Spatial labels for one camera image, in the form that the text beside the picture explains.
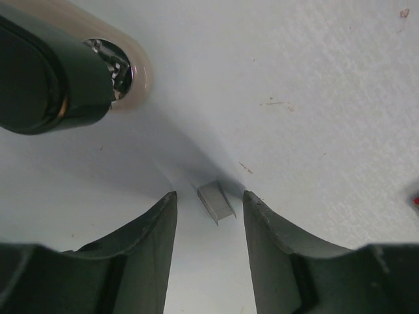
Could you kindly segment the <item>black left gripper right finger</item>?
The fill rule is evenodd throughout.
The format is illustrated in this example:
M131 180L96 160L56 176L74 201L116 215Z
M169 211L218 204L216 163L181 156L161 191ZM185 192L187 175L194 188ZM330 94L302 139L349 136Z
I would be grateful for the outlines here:
M418 245L351 250L279 216L253 192L244 226L258 313L417 313Z

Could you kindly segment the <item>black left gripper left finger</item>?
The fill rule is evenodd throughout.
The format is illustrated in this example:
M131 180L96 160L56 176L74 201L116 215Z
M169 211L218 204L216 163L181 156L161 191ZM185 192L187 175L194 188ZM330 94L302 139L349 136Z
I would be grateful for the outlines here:
M162 313L177 194L77 251L1 244L2 313Z

